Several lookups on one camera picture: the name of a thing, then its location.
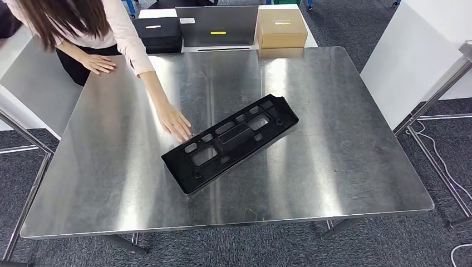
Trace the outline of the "person's left hand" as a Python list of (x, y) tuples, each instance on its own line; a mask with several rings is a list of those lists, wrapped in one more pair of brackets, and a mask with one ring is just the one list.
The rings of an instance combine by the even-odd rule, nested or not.
[(163, 129), (183, 142), (191, 136), (191, 124), (184, 115), (170, 103), (158, 103), (157, 115)]

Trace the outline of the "person's right hand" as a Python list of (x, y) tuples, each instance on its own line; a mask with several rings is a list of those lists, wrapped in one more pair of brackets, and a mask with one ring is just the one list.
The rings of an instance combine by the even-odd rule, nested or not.
[(100, 75), (103, 73), (111, 73), (115, 68), (116, 64), (112, 62), (108, 57), (101, 55), (88, 55), (82, 56), (79, 62), (91, 72)]

